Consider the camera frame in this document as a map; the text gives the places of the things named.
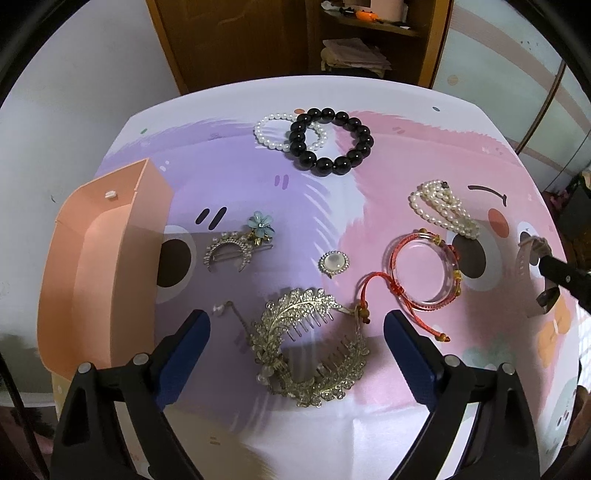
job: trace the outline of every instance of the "white gemstone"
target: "white gemstone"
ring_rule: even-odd
[[[328,271],[337,271],[346,264],[345,256],[341,252],[334,252],[323,260],[324,267]]]
[[[256,376],[256,381],[259,382],[261,385],[268,385],[269,384],[269,379],[266,377],[263,377],[261,374],[258,374]]]

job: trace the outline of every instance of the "hair clip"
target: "hair clip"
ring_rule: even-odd
[[[232,308],[245,329],[248,343],[255,353],[255,362],[262,365],[256,380],[269,388],[272,394],[279,394],[297,400],[297,406],[320,407],[322,400],[334,398],[342,399],[345,390],[349,390],[363,375],[365,357],[369,355],[365,338],[361,333],[361,324],[356,310],[349,310],[336,302],[332,295],[328,295],[322,288],[306,291],[292,290],[274,303],[267,303],[260,322],[252,322],[248,327],[246,322],[236,311],[231,301],[215,306],[216,315],[223,313],[226,306]],[[331,310],[354,316],[356,320],[355,338],[341,341],[345,351],[337,347],[340,357],[331,355],[331,366],[328,361],[322,362],[316,369],[317,374],[302,382],[293,379],[287,359],[281,352],[283,334],[287,334],[292,341],[296,341],[291,332],[298,336],[302,333],[298,328],[308,332],[308,326],[321,327],[327,319],[334,320]]]
[[[207,265],[207,269],[211,271],[212,262],[242,257],[242,264],[238,268],[238,271],[241,272],[246,267],[246,264],[250,263],[254,251],[273,248],[271,241],[275,231],[271,228],[272,221],[273,218],[270,215],[263,216],[261,212],[256,211],[247,222],[251,229],[250,232],[224,232],[220,238],[212,238],[212,243],[206,248],[203,257],[204,265]],[[236,245],[240,251],[214,255],[214,250],[222,245]]]

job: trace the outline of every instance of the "black bead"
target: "black bead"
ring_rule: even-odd
[[[351,162],[347,157],[336,157],[333,164],[333,172],[337,175],[345,175],[351,170]]]
[[[299,157],[306,151],[306,144],[304,142],[292,142],[290,145],[290,152],[293,156]]]
[[[374,138],[371,135],[360,135],[357,137],[357,144],[366,144],[368,147],[374,146]]]
[[[305,132],[306,124],[304,122],[293,122],[290,126],[292,132]]]
[[[351,162],[351,166],[353,168],[358,167],[359,165],[361,165],[361,162],[363,161],[363,155],[361,154],[360,151],[355,150],[355,149],[349,150],[347,152],[347,158]]]
[[[310,170],[314,165],[316,165],[316,155],[314,152],[306,150],[298,157],[298,162],[300,162],[300,167],[303,170]]]
[[[349,121],[349,114],[347,112],[338,112],[335,115],[335,123],[342,127],[345,123]]]
[[[326,157],[319,158],[316,161],[316,173],[319,177],[326,177],[332,172],[332,160]]]
[[[317,122],[322,118],[322,112],[317,108],[311,108],[308,110],[308,115],[312,117],[312,121]]]
[[[369,129],[369,127],[366,127],[365,125],[360,125],[359,127],[357,127],[357,130],[355,130],[355,133],[358,135],[369,135],[371,133],[371,130]]]
[[[292,132],[290,133],[290,142],[305,142],[306,134],[304,132]]]
[[[367,157],[371,153],[371,148],[369,148],[365,143],[357,144],[355,150],[361,153],[363,155],[363,158]]]
[[[350,132],[355,132],[359,127],[361,127],[361,125],[361,120],[359,120],[359,118],[356,116],[352,116],[349,118],[349,120],[347,120],[347,125],[345,125],[345,128]]]
[[[335,119],[335,111],[332,108],[322,109],[322,123],[328,124]]]
[[[310,125],[312,123],[312,117],[307,113],[300,113],[296,120],[298,122],[304,122],[306,125]]]

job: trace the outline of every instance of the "blue gripper pad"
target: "blue gripper pad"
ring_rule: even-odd
[[[437,383],[443,374],[443,367],[437,371],[439,350],[429,338],[417,333],[400,310],[386,315],[384,338],[414,399],[432,412],[437,405]]]
[[[175,335],[182,335],[182,339],[158,377],[157,395],[154,400],[161,411],[166,405],[178,400],[189,375],[207,345],[210,330],[209,316],[202,310],[193,310],[181,328],[178,329]],[[162,339],[160,345],[167,339],[168,337]]]

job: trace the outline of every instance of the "pink cartoon cheek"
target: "pink cartoon cheek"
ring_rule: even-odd
[[[488,221],[493,231],[501,238],[509,236],[509,223],[505,216],[496,208],[488,210]]]

